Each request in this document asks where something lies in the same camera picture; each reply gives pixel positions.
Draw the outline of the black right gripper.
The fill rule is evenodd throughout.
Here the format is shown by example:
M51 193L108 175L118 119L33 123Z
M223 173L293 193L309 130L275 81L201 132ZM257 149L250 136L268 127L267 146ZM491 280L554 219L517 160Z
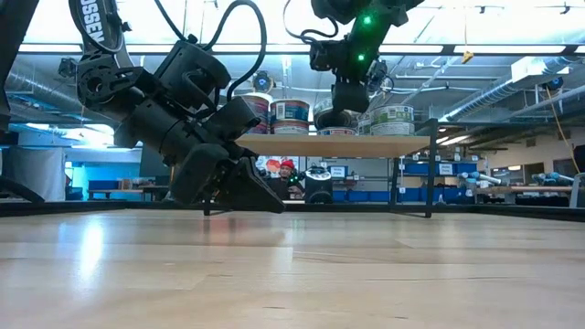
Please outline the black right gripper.
M332 86L332 105L333 112L365 112L369 107L367 87L360 81L337 77Z

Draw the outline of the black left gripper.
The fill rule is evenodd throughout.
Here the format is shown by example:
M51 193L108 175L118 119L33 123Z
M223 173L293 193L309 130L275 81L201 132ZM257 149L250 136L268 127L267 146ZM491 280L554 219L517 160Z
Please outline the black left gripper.
M122 120L114 141L124 147L142 143L162 155L175 168L169 189L178 202L191 203L218 186L215 201L222 206L282 213L285 205L260 176L255 159L238 160L235 141L224 141L207 127L215 112L190 113L146 99Z

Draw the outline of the blue label salmon can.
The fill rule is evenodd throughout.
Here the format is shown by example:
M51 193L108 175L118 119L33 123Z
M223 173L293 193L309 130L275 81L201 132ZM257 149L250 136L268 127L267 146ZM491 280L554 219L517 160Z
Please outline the blue label salmon can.
M296 119L276 120L271 124L271 133L307 135L309 133L309 122Z
M272 97L263 93L248 93L241 95L250 108L261 116L267 116L272 102Z
M301 100L278 100L270 104L271 120L300 120L307 121L310 104Z

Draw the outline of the wooden shelf black metal legs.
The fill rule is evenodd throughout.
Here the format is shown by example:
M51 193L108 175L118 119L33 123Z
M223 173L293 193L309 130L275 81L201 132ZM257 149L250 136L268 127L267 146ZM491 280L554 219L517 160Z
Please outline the wooden shelf black metal legs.
M352 136L352 135L269 135L244 134L236 140L236 144L250 149L255 154L264 155L295 155L295 156L322 156L322 157L366 157L366 158L394 158L412 154L420 149L429 147L431 151L432 168L429 173L428 196L432 197L434 181L434 156L437 153L437 134L439 123L437 119L429 119L420 126L414 136ZM424 206L417 206L420 210L406 210L406 206L396 204L396 175L392 178L391 206L388 210L396 212L424 212L424 217L430 218L433 213L432 200L426 201ZM222 207L233 210L268 211L267 200L254 197L252 201L245 201L241 206L211 206L209 201L204 205L208 215L212 207Z

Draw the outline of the person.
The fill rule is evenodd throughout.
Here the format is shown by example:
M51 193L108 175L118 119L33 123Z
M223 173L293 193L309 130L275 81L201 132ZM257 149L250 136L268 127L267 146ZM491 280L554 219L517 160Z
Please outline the person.
M299 181L290 185L293 170L280 168L278 177L269 178L266 183L281 200L300 199L304 197L305 190Z

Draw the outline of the floral patterned cloth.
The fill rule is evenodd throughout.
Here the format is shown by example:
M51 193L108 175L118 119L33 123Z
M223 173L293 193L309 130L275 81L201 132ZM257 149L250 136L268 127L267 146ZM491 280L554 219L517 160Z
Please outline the floral patterned cloth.
M280 173L281 158L279 156L260 156L256 167L264 175L277 177Z

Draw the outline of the black round ceiling device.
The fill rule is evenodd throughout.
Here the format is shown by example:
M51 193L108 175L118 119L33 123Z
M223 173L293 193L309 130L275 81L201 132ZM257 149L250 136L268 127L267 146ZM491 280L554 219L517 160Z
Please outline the black round ceiling device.
M274 88L275 82L268 71L258 70L253 76L252 89L255 92L269 93Z

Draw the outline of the grey cabinet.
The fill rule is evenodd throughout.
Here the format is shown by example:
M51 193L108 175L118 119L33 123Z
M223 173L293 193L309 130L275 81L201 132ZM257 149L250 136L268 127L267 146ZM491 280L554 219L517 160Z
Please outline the grey cabinet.
M171 168L163 163L163 156L155 149L144 146L139 169L140 177L153 178L157 186L168 186Z

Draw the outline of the low wooden bench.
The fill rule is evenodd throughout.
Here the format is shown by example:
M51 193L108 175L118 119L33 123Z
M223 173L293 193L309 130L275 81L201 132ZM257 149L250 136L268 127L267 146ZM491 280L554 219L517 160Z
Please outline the low wooden bench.
M145 188L88 190L89 200L96 200L100 197L110 200L114 195L137 195L141 201L155 201L154 194L152 192L148 192Z

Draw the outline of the long ceiling light fixture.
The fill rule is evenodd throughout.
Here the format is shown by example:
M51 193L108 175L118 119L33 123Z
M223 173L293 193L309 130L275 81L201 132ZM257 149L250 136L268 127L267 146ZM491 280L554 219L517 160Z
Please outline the long ceiling light fixture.
M164 54L170 52L171 44L131 44L126 46L130 54ZM256 44L219 44L212 48L218 54L252 54L261 50ZM269 44L268 54L308 54L310 46L302 44ZM383 56L460 56L465 51L475 56L585 56L585 44L542 45L455 45L455 44L384 44L379 53ZM80 54L79 44L24 44L19 53L35 54Z

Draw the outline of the blue grey rolled tubes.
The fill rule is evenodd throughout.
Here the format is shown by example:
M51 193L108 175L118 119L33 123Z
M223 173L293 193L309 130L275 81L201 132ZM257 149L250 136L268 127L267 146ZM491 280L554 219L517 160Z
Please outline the blue grey rolled tubes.
M557 172L533 174L532 179L540 186L570 186L574 178Z

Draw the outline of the white cloth cover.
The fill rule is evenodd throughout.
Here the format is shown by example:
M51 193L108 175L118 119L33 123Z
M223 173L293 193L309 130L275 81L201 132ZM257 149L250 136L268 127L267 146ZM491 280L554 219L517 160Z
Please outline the white cloth cover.
M62 148L11 146L2 150L2 176L27 187L48 202L66 199L65 152Z

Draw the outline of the silver ceiling duct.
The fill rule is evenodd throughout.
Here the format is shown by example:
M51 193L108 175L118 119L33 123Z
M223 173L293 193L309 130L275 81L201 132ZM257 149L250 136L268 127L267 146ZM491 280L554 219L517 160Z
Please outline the silver ceiling duct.
M571 66L582 63L585 56L559 56L564 58L568 63L568 69ZM553 77L540 76L535 78L527 78L518 82L511 80L511 67L510 72L503 76L501 79L496 80L488 87L477 91L471 96L455 103L449 108L445 114L439 119L440 122L457 122L461 118L471 115L472 113L479 111L482 108L496 104L501 100L511 97L521 90L532 88L536 85L540 85L546 82L550 82L555 78L561 77L557 75Z

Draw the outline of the black aluminium table frame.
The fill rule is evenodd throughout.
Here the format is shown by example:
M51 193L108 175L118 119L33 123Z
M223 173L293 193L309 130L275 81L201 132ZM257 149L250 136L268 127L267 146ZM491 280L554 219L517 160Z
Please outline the black aluminium table frame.
M139 210L196 210L205 215L229 212L228 207L215 204L195 204L181 206L166 202L133 201L67 201L50 203L0 203L0 218L32 215L64 214L92 211L109 211L123 209ZM568 222L585 223L585 208L569 207L526 207L510 205L383 205L383 204L292 204L286 205L288 212L309 213L394 213L422 214L429 218L434 214L478 214L519 218L539 218Z

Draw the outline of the grey ceiling duct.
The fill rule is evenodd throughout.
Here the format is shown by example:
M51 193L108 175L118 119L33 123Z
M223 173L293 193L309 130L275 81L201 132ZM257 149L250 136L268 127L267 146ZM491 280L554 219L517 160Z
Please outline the grey ceiling duct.
M8 96L36 105L53 115L63 115L84 122L113 123L102 114L81 105L76 90L66 80L56 80L31 64L15 62L5 80Z

